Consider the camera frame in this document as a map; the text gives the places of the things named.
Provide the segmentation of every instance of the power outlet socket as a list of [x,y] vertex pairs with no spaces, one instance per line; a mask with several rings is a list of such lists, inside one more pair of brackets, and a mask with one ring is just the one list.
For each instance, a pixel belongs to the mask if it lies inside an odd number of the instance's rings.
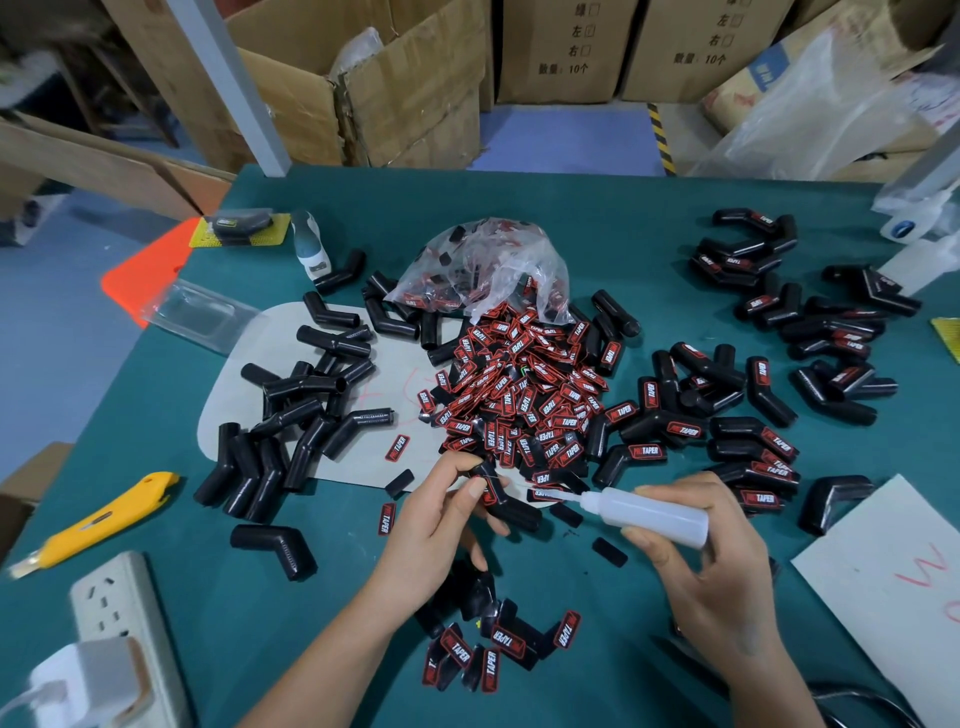
[[135,715],[109,728],[192,728],[186,692],[143,554],[124,551],[70,589],[82,642],[133,637],[143,650],[153,694]]

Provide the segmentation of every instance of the clear plastic tray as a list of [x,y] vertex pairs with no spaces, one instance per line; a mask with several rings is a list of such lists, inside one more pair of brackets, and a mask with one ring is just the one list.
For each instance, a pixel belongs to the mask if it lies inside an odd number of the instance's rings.
[[142,318],[154,326],[228,356],[260,311],[188,280],[177,279],[144,306]]

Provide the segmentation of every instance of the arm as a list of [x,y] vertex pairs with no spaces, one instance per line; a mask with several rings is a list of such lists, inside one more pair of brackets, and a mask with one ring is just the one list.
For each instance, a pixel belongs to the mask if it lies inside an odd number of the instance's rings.
[[782,728],[823,728],[806,683],[780,640],[766,544],[730,490],[713,473],[697,473],[674,485],[636,492],[709,513],[709,541],[699,573],[662,536],[632,527],[623,534],[650,558],[684,636],[730,686],[734,723],[760,728],[773,720]]
[[457,546],[474,566],[487,561],[470,532],[471,513],[493,531],[506,524],[477,505],[486,485],[471,478],[452,497],[446,490],[480,459],[445,454],[404,503],[370,580],[276,685],[241,721],[240,728],[349,726],[395,631],[440,588]]

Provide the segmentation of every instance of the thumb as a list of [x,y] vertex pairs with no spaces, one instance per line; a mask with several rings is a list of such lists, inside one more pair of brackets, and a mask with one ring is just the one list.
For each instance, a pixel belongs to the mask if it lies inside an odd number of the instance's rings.
[[470,514],[486,487],[487,481],[482,477],[472,477],[464,483],[446,505],[444,515],[433,532],[434,537],[455,549],[460,543],[460,534],[464,532],[464,526],[467,525]]
[[660,575],[663,587],[668,592],[686,590],[686,587],[696,578],[677,547],[669,539],[638,526],[628,526],[621,532],[627,541],[643,551],[650,559],[650,563]]

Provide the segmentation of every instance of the white board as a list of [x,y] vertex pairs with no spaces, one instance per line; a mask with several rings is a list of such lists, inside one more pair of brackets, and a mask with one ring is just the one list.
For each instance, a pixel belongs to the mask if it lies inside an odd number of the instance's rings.
[[[331,305],[330,308],[356,313],[361,324],[370,325],[365,308],[346,305]],[[460,321],[441,320],[441,340],[448,341],[460,331]],[[297,341],[297,329],[301,326],[317,328],[301,302],[274,306],[247,326],[217,376],[197,423],[197,443],[207,458],[217,459],[217,430],[222,423],[239,423],[249,429],[262,418],[262,390],[240,377],[245,364],[252,362],[276,375],[289,376],[298,361],[311,364],[319,361],[323,354],[321,350]],[[327,330],[342,332],[342,329]],[[414,482],[407,490],[414,490],[437,462],[438,450],[446,439],[442,428],[430,427],[418,419],[417,392],[437,386],[434,375],[443,367],[433,367],[420,344],[409,339],[374,334],[370,343],[373,349],[371,360],[376,364],[376,371],[354,387],[347,410],[391,407],[396,412],[394,424],[361,430],[336,460],[321,458],[308,474],[324,480],[386,488],[391,480],[409,468],[414,474]],[[391,463],[385,456],[399,434],[408,435],[410,443],[400,459]],[[287,429],[285,445],[288,453],[293,454],[299,437],[298,427]],[[504,475],[522,482],[516,472],[507,471]],[[525,499],[526,487],[511,483],[507,492]]]
[[902,475],[793,565],[926,728],[960,725],[960,533]]

